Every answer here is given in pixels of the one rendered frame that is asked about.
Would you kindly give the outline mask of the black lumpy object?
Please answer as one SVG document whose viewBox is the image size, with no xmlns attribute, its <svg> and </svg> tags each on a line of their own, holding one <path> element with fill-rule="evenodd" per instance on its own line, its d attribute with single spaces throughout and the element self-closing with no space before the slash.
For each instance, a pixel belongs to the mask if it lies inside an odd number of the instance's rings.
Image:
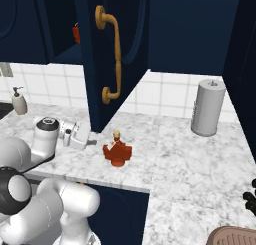
<svg viewBox="0 0 256 245">
<path fill-rule="evenodd" d="M 250 210 L 256 216 L 256 178 L 251 182 L 254 193 L 244 192 L 243 199 L 246 201 L 245 208 Z"/>
</svg>

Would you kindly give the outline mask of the brown ribbed object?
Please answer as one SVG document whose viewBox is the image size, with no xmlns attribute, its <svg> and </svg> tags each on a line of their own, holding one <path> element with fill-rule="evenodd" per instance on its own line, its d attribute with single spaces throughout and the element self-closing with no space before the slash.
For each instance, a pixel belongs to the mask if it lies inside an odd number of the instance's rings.
<svg viewBox="0 0 256 245">
<path fill-rule="evenodd" d="M 223 226 L 213 230 L 206 245 L 256 245 L 256 230 Z"/>
</svg>

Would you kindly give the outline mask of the navy base cabinet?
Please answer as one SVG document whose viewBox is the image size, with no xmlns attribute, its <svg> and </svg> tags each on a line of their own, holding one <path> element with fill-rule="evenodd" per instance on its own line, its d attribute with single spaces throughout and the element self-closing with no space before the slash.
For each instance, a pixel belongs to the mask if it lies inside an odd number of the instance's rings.
<svg viewBox="0 0 256 245">
<path fill-rule="evenodd" d="M 142 245 L 149 194 L 89 184 L 100 194 L 97 212 L 88 218 L 101 245 Z"/>
</svg>

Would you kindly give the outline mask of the black sink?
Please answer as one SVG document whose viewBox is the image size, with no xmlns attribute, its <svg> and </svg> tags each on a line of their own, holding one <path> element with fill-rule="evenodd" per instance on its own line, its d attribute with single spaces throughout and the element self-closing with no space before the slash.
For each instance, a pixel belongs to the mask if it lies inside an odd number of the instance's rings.
<svg viewBox="0 0 256 245">
<path fill-rule="evenodd" d="M 13 110 L 14 108 L 11 103 L 0 102 L 0 120 Z"/>
</svg>

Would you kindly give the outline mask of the navy wall cabinet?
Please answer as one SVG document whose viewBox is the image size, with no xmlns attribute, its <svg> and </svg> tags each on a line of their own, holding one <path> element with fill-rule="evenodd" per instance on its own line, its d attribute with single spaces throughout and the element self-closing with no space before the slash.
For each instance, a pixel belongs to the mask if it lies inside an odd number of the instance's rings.
<svg viewBox="0 0 256 245">
<path fill-rule="evenodd" d="M 239 0 L 150 0 L 148 67 L 220 75 Z"/>
</svg>

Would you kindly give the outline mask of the grey paper towel roll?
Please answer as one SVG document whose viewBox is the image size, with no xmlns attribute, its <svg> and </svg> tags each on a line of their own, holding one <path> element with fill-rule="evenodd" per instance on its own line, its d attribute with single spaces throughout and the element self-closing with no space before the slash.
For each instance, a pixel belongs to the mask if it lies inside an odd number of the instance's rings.
<svg viewBox="0 0 256 245">
<path fill-rule="evenodd" d="M 216 134 L 225 92 L 222 81 L 205 79 L 199 82 L 191 121 L 195 134 L 203 137 Z"/>
</svg>

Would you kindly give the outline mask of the beige soap dispenser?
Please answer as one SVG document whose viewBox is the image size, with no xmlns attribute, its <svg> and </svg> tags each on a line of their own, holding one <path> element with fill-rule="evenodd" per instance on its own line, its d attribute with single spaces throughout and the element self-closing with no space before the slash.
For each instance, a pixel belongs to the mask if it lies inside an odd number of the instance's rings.
<svg viewBox="0 0 256 245">
<path fill-rule="evenodd" d="M 19 87 L 13 88 L 14 94 L 12 96 L 12 105 L 18 115 L 27 113 L 27 102 L 24 96 L 19 92 Z"/>
</svg>

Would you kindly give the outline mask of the navy open cabinet body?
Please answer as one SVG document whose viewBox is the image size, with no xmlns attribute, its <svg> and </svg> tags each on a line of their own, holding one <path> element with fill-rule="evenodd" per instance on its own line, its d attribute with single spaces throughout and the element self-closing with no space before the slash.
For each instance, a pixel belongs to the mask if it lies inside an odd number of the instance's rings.
<svg viewBox="0 0 256 245">
<path fill-rule="evenodd" d="M 75 0 L 37 0 L 47 62 L 82 64 L 82 53 L 72 28 L 78 21 Z"/>
</svg>

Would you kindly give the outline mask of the navy cabinet door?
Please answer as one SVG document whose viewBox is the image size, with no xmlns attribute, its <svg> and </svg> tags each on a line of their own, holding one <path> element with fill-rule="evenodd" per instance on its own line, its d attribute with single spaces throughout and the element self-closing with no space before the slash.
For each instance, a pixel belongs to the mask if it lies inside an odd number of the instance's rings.
<svg viewBox="0 0 256 245">
<path fill-rule="evenodd" d="M 150 0 L 75 0 L 91 130 L 101 132 L 148 69 Z M 96 26 L 101 5 L 119 26 L 121 87 L 116 87 L 114 27 Z"/>
<path fill-rule="evenodd" d="M 0 0 L 0 62 L 48 63 L 37 0 Z"/>
</svg>

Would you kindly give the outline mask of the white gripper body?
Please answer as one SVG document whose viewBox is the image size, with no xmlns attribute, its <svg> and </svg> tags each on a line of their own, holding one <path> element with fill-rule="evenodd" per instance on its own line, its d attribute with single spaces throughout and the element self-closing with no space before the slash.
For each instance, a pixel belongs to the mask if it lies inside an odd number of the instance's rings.
<svg viewBox="0 0 256 245">
<path fill-rule="evenodd" d="M 91 127 L 88 122 L 77 122 L 71 133 L 69 146 L 74 149 L 83 150 L 87 144 L 90 131 Z"/>
</svg>

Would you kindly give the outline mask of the grey wall outlet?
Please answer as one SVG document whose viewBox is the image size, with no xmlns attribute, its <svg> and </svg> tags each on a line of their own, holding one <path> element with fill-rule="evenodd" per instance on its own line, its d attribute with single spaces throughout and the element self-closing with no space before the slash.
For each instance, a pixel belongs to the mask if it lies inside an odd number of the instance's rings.
<svg viewBox="0 0 256 245">
<path fill-rule="evenodd" d="M 0 70 L 2 71 L 2 74 L 4 77 L 12 77 L 13 76 L 11 66 L 7 62 L 0 62 Z"/>
</svg>

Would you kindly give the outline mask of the red condiment bottle with cork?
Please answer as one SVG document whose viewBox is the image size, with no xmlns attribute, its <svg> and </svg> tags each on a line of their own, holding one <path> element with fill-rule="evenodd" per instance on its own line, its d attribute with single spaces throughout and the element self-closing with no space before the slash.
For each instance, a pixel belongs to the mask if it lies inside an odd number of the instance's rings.
<svg viewBox="0 0 256 245">
<path fill-rule="evenodd" d="M 122 167 L 132 156 L 132 147 L 120 140 L 120 131 L 113 131 L 113 141 L 103 146 L 103 154 L 114 167 Z"/>
</svg>

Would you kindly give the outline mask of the navy tall cabinet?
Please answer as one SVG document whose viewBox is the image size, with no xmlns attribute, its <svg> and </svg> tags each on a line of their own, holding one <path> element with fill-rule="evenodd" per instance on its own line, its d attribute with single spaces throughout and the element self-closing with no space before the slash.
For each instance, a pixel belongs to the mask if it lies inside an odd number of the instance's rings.
<svg viewBox="0 0 256 245">
<path fill-rule="evenodd" d="M 256 163 L 256 0 L 239 0 L 223 79 Z"/>
</svg>

